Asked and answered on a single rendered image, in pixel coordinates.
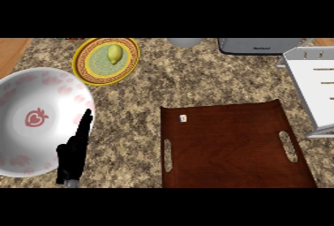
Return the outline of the white bowl with pink strawberries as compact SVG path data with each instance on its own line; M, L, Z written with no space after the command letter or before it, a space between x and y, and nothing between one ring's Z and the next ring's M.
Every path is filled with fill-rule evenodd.
M56 147L75 134L94 98L66 71L36 67L0 79L0 175L33 177L57 168Z

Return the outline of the yellow and brown patterned plate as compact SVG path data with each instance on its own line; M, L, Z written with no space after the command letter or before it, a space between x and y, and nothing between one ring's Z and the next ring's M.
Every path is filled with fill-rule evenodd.
M122 58L110 64L106 50L116 44L122 49ZM131 73L138 62L138 45L131 38L91 38L72 55L72 73L88 85L109 85Z

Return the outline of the grey toaster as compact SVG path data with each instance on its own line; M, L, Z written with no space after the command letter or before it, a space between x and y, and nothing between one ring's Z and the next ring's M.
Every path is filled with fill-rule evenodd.
M296 46L299 38L218 38L223 54L279 56Z

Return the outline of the dark brown wooden tray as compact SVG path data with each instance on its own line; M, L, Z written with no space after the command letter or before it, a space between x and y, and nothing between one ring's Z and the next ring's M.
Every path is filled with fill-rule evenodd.
M171 143L165 187L313 187L302 152L290 162L279 133L292 134L279 101L160 109L160 140Z

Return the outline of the white tiered basket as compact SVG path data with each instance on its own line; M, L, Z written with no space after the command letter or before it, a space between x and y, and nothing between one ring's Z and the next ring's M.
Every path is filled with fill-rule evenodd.
M313 131L308 139L334 139L334 46L295 47L279 62L295 85Z

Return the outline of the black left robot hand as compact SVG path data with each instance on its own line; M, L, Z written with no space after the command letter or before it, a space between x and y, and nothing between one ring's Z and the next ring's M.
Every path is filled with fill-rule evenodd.
M57 185L64 185L64 181L70 179L79 181L79 177L84 172L85 149L88 143L91 121L91 110L87 109L79 120L75 134L69 137L67 142L64 144L57 145Z

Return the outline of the yellow-green lemon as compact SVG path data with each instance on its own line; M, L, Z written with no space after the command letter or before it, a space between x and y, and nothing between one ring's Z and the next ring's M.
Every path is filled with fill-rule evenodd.
M113 44L107 47L107 50L106 50L106 57L107 57L107 60L110 62L110 64L116 64L118 61L121 60L122 58L122 49L121 47Z

